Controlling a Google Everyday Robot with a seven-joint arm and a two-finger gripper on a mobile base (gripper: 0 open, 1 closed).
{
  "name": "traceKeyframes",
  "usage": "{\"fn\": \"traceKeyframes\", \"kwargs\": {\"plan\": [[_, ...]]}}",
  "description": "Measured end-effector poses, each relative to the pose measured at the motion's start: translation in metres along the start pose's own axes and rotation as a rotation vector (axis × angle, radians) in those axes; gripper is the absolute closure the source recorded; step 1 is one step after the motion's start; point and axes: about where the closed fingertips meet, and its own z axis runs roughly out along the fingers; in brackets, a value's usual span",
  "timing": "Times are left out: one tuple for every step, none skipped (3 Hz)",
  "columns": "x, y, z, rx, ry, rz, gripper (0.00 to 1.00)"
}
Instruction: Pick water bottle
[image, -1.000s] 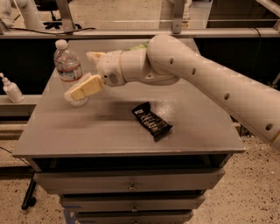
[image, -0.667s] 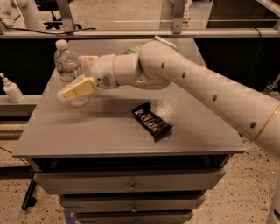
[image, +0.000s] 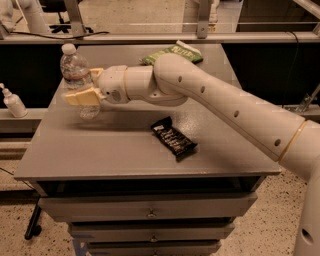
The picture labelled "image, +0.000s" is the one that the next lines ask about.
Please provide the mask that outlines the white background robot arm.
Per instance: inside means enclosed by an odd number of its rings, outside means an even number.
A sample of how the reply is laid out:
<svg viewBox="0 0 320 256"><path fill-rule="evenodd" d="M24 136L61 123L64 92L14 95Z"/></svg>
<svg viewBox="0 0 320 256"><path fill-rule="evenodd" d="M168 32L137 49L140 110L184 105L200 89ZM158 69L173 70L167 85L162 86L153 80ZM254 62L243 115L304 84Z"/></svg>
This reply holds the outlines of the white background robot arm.
<svg viewBox="0 0 320 256"><path fill-rule="evenodd" d="M39 0L0 0L0 22L9 31L15 28L13 10L19 10L31 33L50 31Z"/></svg>

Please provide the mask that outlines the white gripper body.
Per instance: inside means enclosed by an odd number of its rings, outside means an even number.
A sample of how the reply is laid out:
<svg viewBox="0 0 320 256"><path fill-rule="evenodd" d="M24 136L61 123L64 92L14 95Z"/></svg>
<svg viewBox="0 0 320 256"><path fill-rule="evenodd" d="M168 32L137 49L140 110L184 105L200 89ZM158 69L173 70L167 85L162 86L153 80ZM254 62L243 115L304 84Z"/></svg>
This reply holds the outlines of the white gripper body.
<svg viewBox="0 0 320 256"><path fill-rule="evenodd" d="M112 66L105 69L98 78L97 85L104 99L112 104L125 104L129 98L125 89L127 66Z"/></svg>

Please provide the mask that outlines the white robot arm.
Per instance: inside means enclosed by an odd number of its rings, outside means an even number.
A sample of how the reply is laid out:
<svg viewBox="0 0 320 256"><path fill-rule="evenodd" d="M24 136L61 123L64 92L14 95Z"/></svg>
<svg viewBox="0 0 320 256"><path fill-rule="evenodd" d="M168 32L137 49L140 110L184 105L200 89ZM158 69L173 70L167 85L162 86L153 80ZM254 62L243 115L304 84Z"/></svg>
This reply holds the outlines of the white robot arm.
<svg viewBox="0 0 320 256"><path fill-rule="evenodd" d="M96 81L63 95L70 105L131 100L176 106L191 98L280 166L307 182L294 256L320 254L320 124L264 101L173 53L152 66L95 69Z"/></svg>

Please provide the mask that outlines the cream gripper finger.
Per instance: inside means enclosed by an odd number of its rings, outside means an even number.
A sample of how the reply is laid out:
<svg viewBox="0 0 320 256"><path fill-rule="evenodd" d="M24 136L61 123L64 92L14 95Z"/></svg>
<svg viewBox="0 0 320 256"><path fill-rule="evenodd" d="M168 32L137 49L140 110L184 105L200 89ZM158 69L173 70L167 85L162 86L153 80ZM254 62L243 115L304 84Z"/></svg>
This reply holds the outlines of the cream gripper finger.
<svg viewBox="0 0 320 256"><path fill-rule="evenodd" d="M90 69L91 78L93 81L93 84L96 85L98 78L101 76L102 72L104 71L103 68L92 68Z"/></svg>
<svg viewBox="0 0 320 256"><path fill-rule="evenodd" d="M105 99L98 88L90 87L80 91L69 91L63 94L66 103L72 106L97 106Z"/></svg>

